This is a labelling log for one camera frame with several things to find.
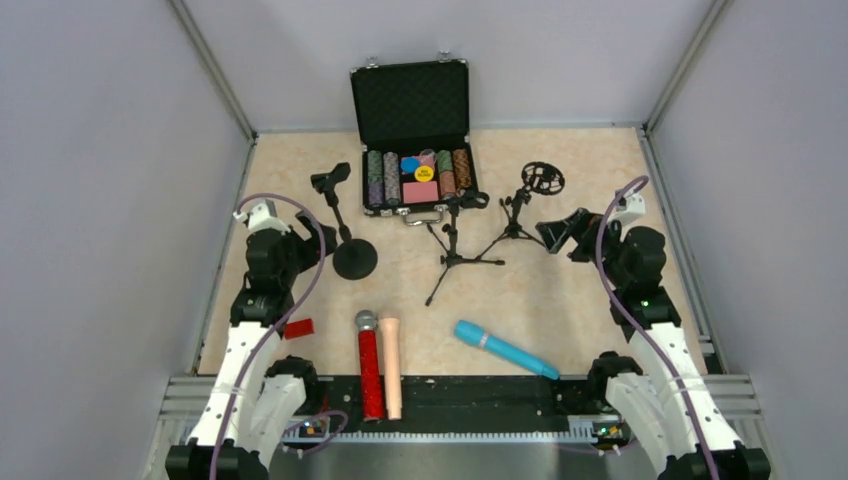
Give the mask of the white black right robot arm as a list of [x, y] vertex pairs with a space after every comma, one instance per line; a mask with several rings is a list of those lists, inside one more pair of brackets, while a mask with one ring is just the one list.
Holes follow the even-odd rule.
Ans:
[[748, 447], [718, 408], [689, 352], [681, 316], [662, 284], [666, 239], [646, 226], [624, 229], [584, 208], [536, 230], [551, 254], [591, 263], [610, 313], [632, 351], [604, 352], [589, 379], [625, 421], [660, 479], [767, 479], [769, 459]]

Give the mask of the blue toy microphone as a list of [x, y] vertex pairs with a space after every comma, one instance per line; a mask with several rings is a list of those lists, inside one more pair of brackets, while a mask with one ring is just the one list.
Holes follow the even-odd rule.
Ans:
[[486, 331], [483, 327], [459, 320], [454, 327], [454, 336], [465, 344], [485, 350], [513, 365], [547, 379], [557, 380], [559, 370], [545, 360], [523, 350]]

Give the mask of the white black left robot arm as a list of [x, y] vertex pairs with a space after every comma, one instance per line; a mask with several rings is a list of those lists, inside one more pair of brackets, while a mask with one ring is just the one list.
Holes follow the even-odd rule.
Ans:
[[284, 342], [279, 320], [296, 302], [297, 276], [318, 265], [337, 247], [334, 228], [297, 220], [302, 238], [260, 203], [236, 214], [248, 230], [247, 270], [230, 308], [226, 351], [200, 419], [187, 440], [165, 460], [170, 479], [266, 479], [290, 420], [317, 380], [313, 364], [300, 357], [273, 361]]

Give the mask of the black tripod clip mic stand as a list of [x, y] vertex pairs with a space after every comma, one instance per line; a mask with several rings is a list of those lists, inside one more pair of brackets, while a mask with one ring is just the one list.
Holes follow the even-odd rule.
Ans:
[[447, 201], [446, 205], [447, 212], [450, 215], [450, 222], [442, 226], [442, 232], [447, 235], [447, 244], [445, 244], [441, 237], [435, 233], [432, 226], [427, 225], [428, 232], [436, 239], [437, 243], [444, 251], [444, 254], [440, 256], [440, 264], [443, 266], [443, 271], [425, 301], [425, 305], [427, 307], [432, 304], [439, 287], [447, 273], [452, 268], [464, 264], [489, 264], [494, 266], [506, 265], [504, 260], [466, 258], [460, 255], [457, 251], [459, 237], [457, 221], [460, 211], [463, 209], [485, 209], [488, 206], [489, 201], [490, 197], [487, 193], [476, 190], [467, 190], [461, 195], [455, 196]]

